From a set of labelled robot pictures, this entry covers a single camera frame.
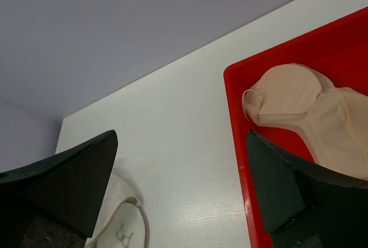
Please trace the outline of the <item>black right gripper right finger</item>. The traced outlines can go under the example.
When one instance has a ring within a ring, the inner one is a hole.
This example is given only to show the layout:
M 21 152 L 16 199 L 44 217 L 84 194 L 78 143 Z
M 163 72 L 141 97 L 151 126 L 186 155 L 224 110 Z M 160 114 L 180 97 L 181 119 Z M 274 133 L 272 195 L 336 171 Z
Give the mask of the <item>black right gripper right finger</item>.
M 274 247 L 367 247 L 367 181 L 294 155 L 254 131 L 246 147 Z

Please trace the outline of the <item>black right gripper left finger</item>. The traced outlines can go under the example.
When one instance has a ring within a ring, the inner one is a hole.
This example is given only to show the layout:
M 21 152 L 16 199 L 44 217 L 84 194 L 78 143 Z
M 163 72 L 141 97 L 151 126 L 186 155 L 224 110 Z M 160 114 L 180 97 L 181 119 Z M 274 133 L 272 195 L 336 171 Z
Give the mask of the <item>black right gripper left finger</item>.
M 84 247 L 118 147 L 114 130 L 1 173 L 1 247 Z

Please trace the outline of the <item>beige bra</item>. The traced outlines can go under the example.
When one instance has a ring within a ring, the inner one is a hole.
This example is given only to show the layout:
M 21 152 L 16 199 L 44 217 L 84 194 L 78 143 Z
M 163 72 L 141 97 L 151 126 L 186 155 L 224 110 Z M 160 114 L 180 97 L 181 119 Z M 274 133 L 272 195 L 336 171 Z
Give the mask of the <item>beige bra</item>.
M 316 164 L 367 179 L 366 95 L 291 63 L 267 70 L 243 92 L 241 103 L 256 125 L 296 133 Z

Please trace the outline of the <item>red plastic tray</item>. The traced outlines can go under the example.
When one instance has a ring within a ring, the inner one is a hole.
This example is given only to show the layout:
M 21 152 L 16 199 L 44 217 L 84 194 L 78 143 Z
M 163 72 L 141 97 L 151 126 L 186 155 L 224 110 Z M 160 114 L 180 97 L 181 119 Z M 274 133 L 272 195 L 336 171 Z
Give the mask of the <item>red plastic tray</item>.
M 248 131 L 252 129 L 304 159 L 313 159 L 296 133 L 285 129 L 258 127 L 248 121 L 242 111 L 243 92 L 255 84 L 268 69 L 288 63 L 303 64 L 327 76 L 337 87 L 350 87 L 367 94 L 367 8 L 232 64 L 224 71 L 251 247 L 272 247 L 272 243 L 270 235 L 263 228 L 248 165 Z

